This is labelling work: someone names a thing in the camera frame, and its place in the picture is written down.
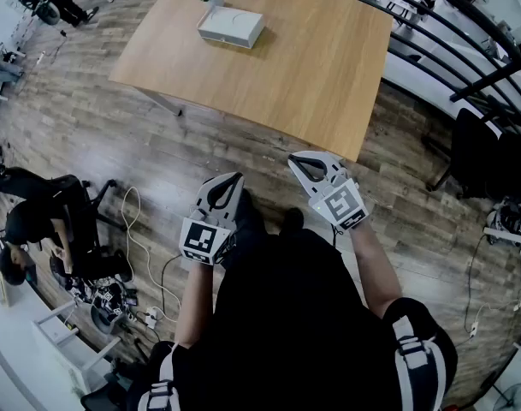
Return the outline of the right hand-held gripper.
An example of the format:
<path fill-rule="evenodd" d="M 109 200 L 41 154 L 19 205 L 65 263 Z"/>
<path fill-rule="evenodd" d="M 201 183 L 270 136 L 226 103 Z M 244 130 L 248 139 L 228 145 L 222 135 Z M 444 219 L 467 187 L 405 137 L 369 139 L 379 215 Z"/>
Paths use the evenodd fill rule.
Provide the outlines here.
<path fill-rule="evenodd" d="M 333 154 L 301 151 L 289 155 L 287 161 L 302 187 L 312 196 L 310 207 L 332 225 L 343 230 L 353 229 L 369 216 L 358 184 L 342 175 L 343 166 Z"/>

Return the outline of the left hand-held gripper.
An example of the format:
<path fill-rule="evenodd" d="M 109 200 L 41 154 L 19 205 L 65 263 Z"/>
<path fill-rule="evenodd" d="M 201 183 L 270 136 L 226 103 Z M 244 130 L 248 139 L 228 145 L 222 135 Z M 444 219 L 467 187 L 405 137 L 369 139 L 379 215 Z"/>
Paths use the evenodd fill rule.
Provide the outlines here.
<path fill-rule="evenodd" d="M 185 258 L 206 265 L 224 261 L 235 247 L 234 219 L 243 187 L 240 172 L 213 177 L 201 186 L 198 208 L 192 208 L 182 223 L 179 248 Z"/>

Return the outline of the grey drawer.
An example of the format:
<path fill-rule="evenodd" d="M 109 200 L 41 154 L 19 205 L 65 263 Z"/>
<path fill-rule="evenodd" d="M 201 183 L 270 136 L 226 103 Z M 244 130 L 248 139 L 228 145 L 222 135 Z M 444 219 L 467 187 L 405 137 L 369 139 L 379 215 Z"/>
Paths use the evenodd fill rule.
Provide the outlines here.
<path fill-rule="evenodd" d="M 248 38 L 243 39 L 227 34 L 214 33 L 201 29 L 198 30 L 198 33 L 203 39 L 213 40 L 224 44 L 235 45 L 247 49 L 251 49 L 254 46 L 254 43 L 252 43 Z"/>

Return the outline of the person's right forearm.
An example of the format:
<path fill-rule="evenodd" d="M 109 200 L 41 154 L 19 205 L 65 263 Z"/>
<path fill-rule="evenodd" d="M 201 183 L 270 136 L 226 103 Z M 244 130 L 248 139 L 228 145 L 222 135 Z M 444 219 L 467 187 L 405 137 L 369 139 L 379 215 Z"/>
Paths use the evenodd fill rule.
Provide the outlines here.
<path fill-rule="evenodd" d="M 382 318 L 403 296 L 399 279 L 368 219 L 349 229 L 368 308 Z"/>

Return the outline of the person's left forearm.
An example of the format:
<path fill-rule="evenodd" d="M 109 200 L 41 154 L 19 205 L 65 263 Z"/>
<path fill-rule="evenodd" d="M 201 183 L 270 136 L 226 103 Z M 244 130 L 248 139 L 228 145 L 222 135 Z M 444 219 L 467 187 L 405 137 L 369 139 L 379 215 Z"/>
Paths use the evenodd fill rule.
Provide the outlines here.
<path fill-rule="evenodd" d="M 175 342 L 190 348 L 200 339 L 212 315 L 213 267 L 195 262 L 188 273 L 176 323 Z"/>

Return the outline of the white box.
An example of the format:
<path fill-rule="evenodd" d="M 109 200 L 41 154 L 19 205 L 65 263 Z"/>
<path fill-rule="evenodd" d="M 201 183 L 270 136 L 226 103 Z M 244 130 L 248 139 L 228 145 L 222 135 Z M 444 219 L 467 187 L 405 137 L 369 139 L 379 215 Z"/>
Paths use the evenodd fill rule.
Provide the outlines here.
<path fill-rule="evenodd" d="M 198 30 L 248 38 L 254 44 L 263 28 L 263 15 L 225 6 L 211 8 L 197 25 Z"/>

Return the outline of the person's black shoe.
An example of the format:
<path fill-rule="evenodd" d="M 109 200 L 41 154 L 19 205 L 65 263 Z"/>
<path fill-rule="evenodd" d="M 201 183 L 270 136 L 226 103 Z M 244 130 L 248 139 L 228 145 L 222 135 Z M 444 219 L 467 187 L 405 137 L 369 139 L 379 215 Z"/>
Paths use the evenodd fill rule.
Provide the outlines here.
<path fill-rule="evenodd" d="M 252 196 L 247 189 L 242 190 L 234 221 L 234 243 L 239 249 L 251 247 L 268 235 L 263 216 L 253 204 Z"/>
<path fill-rule="evenodd" d="M 304 228 L 304 214 L 297 208 L 292 207 L 288 209 L 284 215 L 284 219 L 281 225 L 280 235 L 283 233 L 292 233 L 300 231 Z"/>

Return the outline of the grey metal table leg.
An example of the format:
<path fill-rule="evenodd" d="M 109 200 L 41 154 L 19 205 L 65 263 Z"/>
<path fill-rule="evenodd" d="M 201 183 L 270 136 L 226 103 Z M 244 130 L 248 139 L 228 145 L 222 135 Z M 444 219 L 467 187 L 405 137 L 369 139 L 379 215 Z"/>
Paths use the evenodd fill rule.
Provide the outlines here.
<path fill-rule="evenodd" d="M 146 96 L 153 103 L 157 104 L 165 110 L 168 110 L 174 116 L 181 116 L 183 114 L 183 110 L 179 105 L 170 102 L 162 94 L 139 87 L 136 87 L 136 90 Z"/>

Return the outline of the white power strip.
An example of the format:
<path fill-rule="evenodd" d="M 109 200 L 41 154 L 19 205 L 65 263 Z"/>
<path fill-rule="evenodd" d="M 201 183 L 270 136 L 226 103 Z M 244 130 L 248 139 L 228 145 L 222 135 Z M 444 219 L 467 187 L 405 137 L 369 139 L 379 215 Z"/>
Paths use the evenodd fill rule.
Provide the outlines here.
<path fill-rule="evenodd" d="M 164 319 L 163 311 L 158 307 L 148 307 L 145 312 L 145 324 L 151 330 L 155 330 L 157 322 Z"/>

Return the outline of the person's black clothing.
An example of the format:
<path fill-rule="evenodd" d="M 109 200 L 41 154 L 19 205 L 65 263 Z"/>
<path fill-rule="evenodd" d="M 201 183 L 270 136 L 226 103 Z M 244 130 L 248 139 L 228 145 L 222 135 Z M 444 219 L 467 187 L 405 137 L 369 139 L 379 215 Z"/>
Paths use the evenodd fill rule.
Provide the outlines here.
<path fill-rule="evenodd" d="M 404 295 L 382 318 L 311 230 L 228 259 L 213 315 L 127 394 L 127 411 L 438 411 L 457 371 L 448 334 Z"/>

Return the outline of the pile of black-white patterned devices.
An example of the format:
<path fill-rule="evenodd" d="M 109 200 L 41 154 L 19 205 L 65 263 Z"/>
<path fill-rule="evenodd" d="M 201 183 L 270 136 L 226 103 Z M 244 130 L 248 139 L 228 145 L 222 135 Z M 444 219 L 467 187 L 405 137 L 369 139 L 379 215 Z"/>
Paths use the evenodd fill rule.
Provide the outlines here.
<path fill-rule="evenodd" d="M 70 277 L 64 288 L 80 303 L 89 306 L 92 323 L 105 335 L 111 335 L 124 321 L 134 321 L 138 306 L 137 289 L 118 278 L 89 281 Z"/>

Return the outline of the black fabric chair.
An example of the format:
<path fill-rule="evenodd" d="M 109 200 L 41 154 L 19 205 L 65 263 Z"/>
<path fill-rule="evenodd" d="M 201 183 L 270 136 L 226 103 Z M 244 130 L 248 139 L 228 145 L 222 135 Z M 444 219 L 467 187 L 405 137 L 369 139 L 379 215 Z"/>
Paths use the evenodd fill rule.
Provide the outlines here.
<path fill-rule="evenodd" d="M 431 151 L 449 158 L 449 165 L 439 180 L 428 184 L 435 191 L 452 177 L 462 188 L 461 199 L 505 197 L 521 202 L 521 134 L 496 134 L 488 123 L 493 116 L 475 116 L 462 109 L 453 126 L 451 145 L 425 135 L 421 141 Z"/>

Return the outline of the white desk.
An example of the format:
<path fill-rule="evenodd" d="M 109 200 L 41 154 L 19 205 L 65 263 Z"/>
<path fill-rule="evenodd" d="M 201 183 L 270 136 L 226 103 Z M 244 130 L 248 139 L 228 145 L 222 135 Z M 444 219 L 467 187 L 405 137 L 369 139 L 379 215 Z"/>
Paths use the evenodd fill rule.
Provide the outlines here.
<path fill-rule="evenodd" d="M 0 285 L 0 364 L 39 411 L 84 411 L 81 398 L 106 385 L 108 358 L 121 339 L 89 346 L 83 326 L 68 328 L 83 312 L 71 299 L 48 307 L 27 283 Z"/>

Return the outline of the black floor fan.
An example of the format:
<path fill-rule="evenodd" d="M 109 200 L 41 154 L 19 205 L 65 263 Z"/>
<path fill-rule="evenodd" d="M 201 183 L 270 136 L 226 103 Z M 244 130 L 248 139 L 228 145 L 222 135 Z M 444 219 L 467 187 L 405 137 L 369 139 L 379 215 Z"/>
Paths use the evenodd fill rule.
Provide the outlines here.
<path fill-rule="evenodd" d="M 513 384 L 506 389 L 494 384 L 492 388 L 498 395 L 493 411 L 521 411 L 521 383 Z"/>

